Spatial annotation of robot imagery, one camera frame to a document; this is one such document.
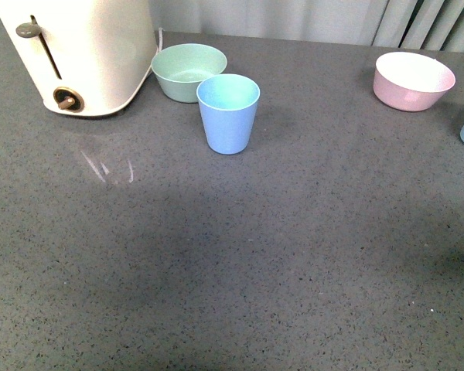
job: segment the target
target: gray countertop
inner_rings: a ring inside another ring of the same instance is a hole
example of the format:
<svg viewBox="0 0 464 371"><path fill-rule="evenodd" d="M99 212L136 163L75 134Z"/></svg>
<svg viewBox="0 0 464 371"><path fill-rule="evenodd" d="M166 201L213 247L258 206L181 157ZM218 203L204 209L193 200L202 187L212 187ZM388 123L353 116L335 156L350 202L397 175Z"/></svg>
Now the gray countertop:
<svg viewBox="0 0 464 371"><path fill-rule="evenodd" d="M457 84L407 113L372 91L390 49L178 43L260 86L239 155L154 76L48 111L0 23L0 370L464 370L464 53L420 52Z"/></svg>

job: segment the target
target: toaster lever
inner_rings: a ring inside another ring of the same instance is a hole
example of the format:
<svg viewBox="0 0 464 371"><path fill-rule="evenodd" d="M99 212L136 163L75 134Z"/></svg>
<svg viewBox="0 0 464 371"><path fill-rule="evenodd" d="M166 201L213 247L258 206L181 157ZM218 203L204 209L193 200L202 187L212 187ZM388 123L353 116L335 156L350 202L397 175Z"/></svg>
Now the toaster lever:
<svg viewBox="0 0 464 371"><path fill-rule="evenodd" d="M41 27L39 27L37 23L33 22L23 23L17 26L15 33L24 39L31 39L32 37L39 36L41 33Z"/></svg>

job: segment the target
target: white curtain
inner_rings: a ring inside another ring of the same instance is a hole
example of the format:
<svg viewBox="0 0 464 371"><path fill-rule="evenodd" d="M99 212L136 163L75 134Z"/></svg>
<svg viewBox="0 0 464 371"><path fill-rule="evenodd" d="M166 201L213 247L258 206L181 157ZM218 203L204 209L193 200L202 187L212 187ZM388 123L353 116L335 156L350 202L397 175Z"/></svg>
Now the white curtain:
<svg viewBox="0 0 464 371"><path fill-rule="evenodd" d="M464 0L390 0L374 45L464 52Z"/></svg>
<svg viewBox="0 0 464 371"><path fill-rule="evenodd" d="M464 51L464 0L148 1L167 31Z"/></svg>
<svg viewBox="0 0 464 371"><path fill-rule="evenodd" d="M370 45L387 0L150 0L169 31Z"/></svg>

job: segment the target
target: bowl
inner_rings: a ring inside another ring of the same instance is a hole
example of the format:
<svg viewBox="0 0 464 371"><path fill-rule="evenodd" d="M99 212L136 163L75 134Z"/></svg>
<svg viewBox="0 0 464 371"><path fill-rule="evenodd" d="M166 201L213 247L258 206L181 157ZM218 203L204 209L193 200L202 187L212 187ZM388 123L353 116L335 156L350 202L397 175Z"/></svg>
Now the bowl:
<svg viewBox="0 0 464 371"><path fill-rule="evenodd" d="M170 46L156 54L152 61L153 73L163 93L183 103L196 103L198 85L222 73L225 67L225 54L202 44Z"/></svg>
<svg viewBox="0 0 464 371"><path fill-rule="evenodd" d="M454 84L454 73L438 60L393 52L377 59L373 91L390 107L416 112L430 108Z"/></svg>

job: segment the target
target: white toaster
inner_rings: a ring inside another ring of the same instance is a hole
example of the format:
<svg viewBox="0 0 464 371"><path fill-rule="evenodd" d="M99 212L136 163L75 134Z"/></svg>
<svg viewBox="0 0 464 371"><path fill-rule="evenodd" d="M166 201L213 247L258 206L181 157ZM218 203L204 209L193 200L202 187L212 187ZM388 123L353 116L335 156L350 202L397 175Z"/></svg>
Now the white toaster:
<svg viewBox="0 0 464 371"><path fill-rule="evenodd" d="M124 108L157 52L148 0L0 0L0 19L46 108Z"/></svg>

